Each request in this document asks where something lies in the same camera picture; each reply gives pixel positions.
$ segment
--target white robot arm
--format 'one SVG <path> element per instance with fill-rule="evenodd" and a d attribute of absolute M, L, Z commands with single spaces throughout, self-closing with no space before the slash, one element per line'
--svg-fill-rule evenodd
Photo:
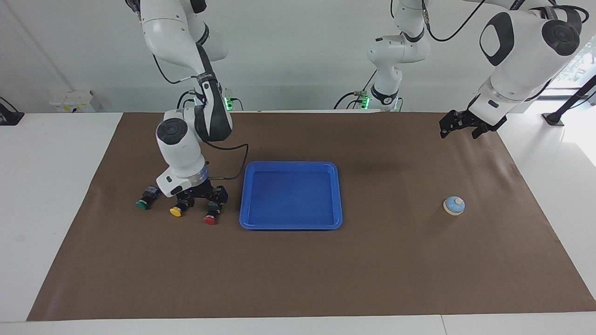
<path fill-rule="evenodd" d="M 221 36 L 200 17 L 204 0 L 126 0 L 142 23 L 145 41 L 158 58 L 192 70 L 200 104 L 170 110 L 156 130 L 157 143 L 168 169 L 157 185 L 168 197 L 208 179 L 200 142 L 223 141 L 232 132 L 221 87 L 210 61 L 225 58 L 228 48 Z"/>
<path fill-rule="evenodd" d="M 441 137 L 475 127 L 473 138 L 496 131 L 519 104 L 535 98 L 572 59 L 580 45 L 582 18 L 574 6 L 549 0 L 488 0 L 508 9 L 495 15 L 480 37 L 480 48 L 495 66 L 465 111 L 449 112 Z"/>
<path fill-rule="evenodd" d="M 398 99 L 403 76 L 395 67 L 398 64 L 422 61 L 430 52 L 421 1 L 399 0 L 393 12 L 393 22 L 401 33 L 377 38 L 368 52 L 368 59 L 377 67 L 371 87 L 373 99 L 370 107 L 381 110 L 393 109 Z"/>

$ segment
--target black stand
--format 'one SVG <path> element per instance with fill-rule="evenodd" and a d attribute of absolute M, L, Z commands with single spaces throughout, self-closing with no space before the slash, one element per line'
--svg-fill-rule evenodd
<path fill-rule="evenodd" d="M 576 104 L 581 98 L 586 95 L 589 91 L 592 90 L 596 86 L 596 76 L 592 77 L 592 79 L 588 80 L 586 85 L 580 88 L 567 102 L 561 106 L 556 112 L 554 113 L 545 113 L 542 115 L 544 120 L 551 126 L 564 126 L 563 122 L 561 122 L 561 116 L 565 114 L 573 105 Z"/>
<path fill-rule="evenodd" d="M 0 104 L 0 126 L 16 126 L 21 121 L 25 113 L 11 112 L 4 105 Z"/>
<path fill-rule="evenodd" d="M 189 208 L 194 206 L 194 199 L 203 198 L 209 201 L 209 209 L 203 221 L 208 225 L 214 225 L 215 219 L 221 213 L 225 203 L 228 202 L 228 192 L 225 187 L 211 186 L 211 181 L 207 180 L 199 186 L 191 187 L 186 191 L 176 195 L 178 202 L 176 206 L 170 209 L 170 213 L 175 216 L 181 216 Z"/>

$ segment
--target table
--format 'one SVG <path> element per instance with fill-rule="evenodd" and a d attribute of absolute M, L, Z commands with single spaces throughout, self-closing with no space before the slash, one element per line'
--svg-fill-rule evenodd
<path fill-rule="evenodd" d="M 45 274 L 68 231 L 121 114 L 28 114 L 19 127 L 0 129 L 0 321 L 27 317 Z M 596 294 L 596 140 L 588 112 L 566 115 L 565 128 L 551 128 L 538 115 L 511 115 L 499 131 L 505 145 L 576 265 Z M 575 333 L 596 328 L 596 313 L 545 315 L 411 316 L 235 320 L 111 320 L 0 324 L 2 333 L 98 333 L 108 330 L 230 333 Z"/>

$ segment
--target cable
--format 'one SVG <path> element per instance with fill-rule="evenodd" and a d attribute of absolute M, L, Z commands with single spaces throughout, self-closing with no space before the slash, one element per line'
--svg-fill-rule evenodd
<path fill-rule="evenodd" d="M 194 103 L 194 99 L 187 99 L 182 103 L 182 108 L 186 108 L 186 103 Z"/>
<path fill-rule="evenodd" d="M 402 111 L 402 107 L 403 107 L 403 98 L 398 98 L 398 102 L 399 102 L 399 100 L 401 100 L 401 101 L 402 101 L 402 104 L 401 104 L 401 105 L 399 105 L 399 111 L 398 111 L 398 113 L 401 113 L 401 111 Z"/>
<path fill-rule="evenodd" d="M 362 100 L 358 100 L 358 99 L 351 101 L 349 104 L 347 104 L 346 109 L 350 109 L 351 104 L 354 104 L 354 106 L 352 107 L 352 109 L 354 109 L 354 108 L 356 108 L 357 103 L 361 103 L 361 102 L 362 102 Z"/>
<path fill-rule="evenodd" d="M 367 84 L 366 84 L 366 85 L 364 85 L 364 88 L 362 89 L 363 91 L 366 91 L 366 90 L 367 90 L 368 84 L 370 84 L 370 83 L 371 83 L 371 80 L 374 78 L 374 75 L 376 75 L 376 74 L 377 74 L 377 71 L 378 71 L 378 69 L 377 69 L 377 70 L 374 70 L 374 72 L 372 73 L 372 76 L 371 76 L 371 77 L 368 79 L 368 82 L 367 82 Z"/>
<path fill-rule="evenodd" d="M 235 175 L 233 177 L 212 177 L 209 179 L 211 179 L 211 180 L 234 180 L 242 174 L 242 171 L 244 171 L 244 166 L 246 165 L 246 158 L 249 156 L 249 144 L 248 143 L 244 143 L 244 144 L 238 145 L 237 147 L 231 147 L 231 148 L 218 147 L 217 145 L 214 145 L 207 141 L 204 141 L 204 143 L 207 144 L 209 147 L 212 147 L 217 150 L 222 150 L 222 151 L 232 151 L 232 150 L 238 150 L 240 148 L 246 147 L 246 152 L 244 153 L 244 160 L 242 161 L 242 167 L 240 167 L 240 171 L 238 172 L 237 175 Z"/>
<path fill-rule="evenodd" d="M 571 8 L 573 10 L 582 12 L 586 16 L 584 18 L 584 20 L 582 21 L 582 23 L 586 23 L 590 19 L 590 13 L 582 7 L 573 6 L 573 5 L 562 5 L 562 6 L 553 6 L 553 8 L 558 8 L 558 9 Z"/>
<path fill-rule="evenodd" d="M 173 81 L 171 81 L 170 79 L 168 79 L 168 78 L 166 77 L 166 75 L 163 73 L 163 71 L 162 71 L 162 67 L 161 67 L 161 66 L 159 66 L 159 62 L 157 61 L 157 57 L 155 57 L 155 55 L 153 55 L 153 60 L 155 61 L 155 65 L 157 65 L 157 69 L 159 70 L 159 73 L 161 73 L 161 74 L 162 74 L 162 77 L 163 77 L 163 79 L 165 79 L 165 80 L 166 80 L 167 82 L 169 82 L 170 84 L 176 85 L 177 83 L 181 83 L 181 82 L 183 82 L 183 81 L 185 81 L 185 80 L 188 80 L 188 79 L 198 78 L 198 76 L 190 76 L 190 77 L 186 77 L 186 78 L 184 78 L 184 79 L 176 80 L 175 82 L 173 82 Z"/>
<path fill-rule="evenodd" d="M 192 94 L 191 91 L 186 91 L 180 96 L 180 99 L 178 99 L 178 105 L 176 105 L 176 109 L 180 109 L 180 105 L 182 105 L 182 99 L 184 99 L 184 97 L 186 97 L 188 94 Z"/>
<path fill-rule="evenodd" d="M 14 111 L 16 111 L 18 113 L 18 110 L 16 107 L 13 106 L 13 104 L 9 103 L 8 100 L 6 100 L 5 98 L 0 97 L 0 99 L 2 101 L 4 101 L 5 103 L 7 103 L 10 107 L 12 107 L 14 109 Z"/>
<path fill-rule="evenodd" d="M 480 9 L 480 7 L 486 2 L 486 0 L 482 0 L 480 1 L 480 3 L 478 4 L 478 6 L 476 7 L 476 9 L 470 14 L 470 16 L 468 16 L 468 18 L 463 22 L 463 24 L 460 26 L 460 28 L 458 30 L 455 31 L 455 33 L 453 33 L 453 35 L 451 35 L 448 38 L 437 38 L 433 32 L 430 30 L 430 18 L 429 18 L 429 11 L 426 8 L 426 4 L 424 3 L 424 0 L 422 0 L 422 11 L 423 11 L 423 17 L 424 17 L 424 22 L 426 24 L 426 30 L 429 31 L 430 36 L 437 42 L 447 42 L 448 40 L 454 38 L 457 34 L 460 33 L 460 31 L 465 27 L 466 24 L 468 24 L 468 22 L 472 19 L 472 17 L 476 14 L 476 12 Z"/>
<path fill-rule="evenodd" d="M 337 109 L 337 106 L 339 106 L 339 104 L 340 104 L 340 103 L 341 103 L 341 102 L 342 102 L 342 101 L 343 101 L 345 98 L 349 97 L 350 95 L 356 95 L 356 93 L 354 93 L 354 92 L 350 92 L 350 93 L 346 93 L 346 94 L 344 94 L 344 96 L 343 96 L 343 97 L 341 97 L 341 98 L 340 98 L 340 99 L 337 101 L 337 104 L 336 104 L 336 105 L 333 107 L 333 109 Z"/>
<path fill-rule="evenodd" d="M 569 109 L 574 109 L 575 107 L 579 107 L 579 106 L 585 104 L 588 100 L 590 100 L 591 98 L 593 98 L 595 95 L 596 95 L 596 91 L 594 91 L 594 93 L 592 93 L 586 100 L 584 100 L 583 102 L 581 102 L 581 103 L 579 103 L 579 104 L 577 104 L 577 105 L 575 105 L 573 107 L 570 107 Z"/>
<path fill-rule="evenodd" d="M 546 90 L 548 85 L 550 85 L 553 80 L 554 80 L 554 78 L 547 81 L 547 83 L 544 84 L 544 87 L 540 91 L 538 91 L 538 93 L 536 93 L 536 95 L 534 95 L 532 98 L 525 99 L 524 102 L 532 101 L 532 100 L 538 98 Z"/>
<path fill-rule="evenodd" d="M 242 105 L 242 100 L 240 100 L 238 98 L 231 98 L 230 101 L 238 101 L 240 103 L 240 108 L 242 108 L 242 110 L 244 110 L 244 105 Z"/>

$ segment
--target plastic tray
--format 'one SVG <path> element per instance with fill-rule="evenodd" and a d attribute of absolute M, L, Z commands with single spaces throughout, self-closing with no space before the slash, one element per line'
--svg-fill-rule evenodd
<path fill-rule="evenodd" d="M 250 230 L 332 230 L 342 225 L 337 167 L 329 162 L 253 162 L 240 224 Z"/>

